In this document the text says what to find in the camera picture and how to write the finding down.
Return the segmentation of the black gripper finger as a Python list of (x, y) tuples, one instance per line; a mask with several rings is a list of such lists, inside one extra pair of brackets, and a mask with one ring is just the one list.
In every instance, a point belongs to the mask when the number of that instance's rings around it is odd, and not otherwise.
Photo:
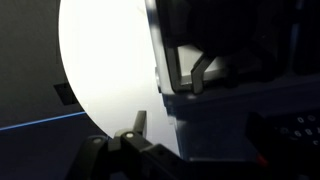
[(130, 130), (118, 133), (117, 171), (129, 180), (187, 180), (186, 163), (162, 144), (146, 139), (147, 112), (137, 112)]

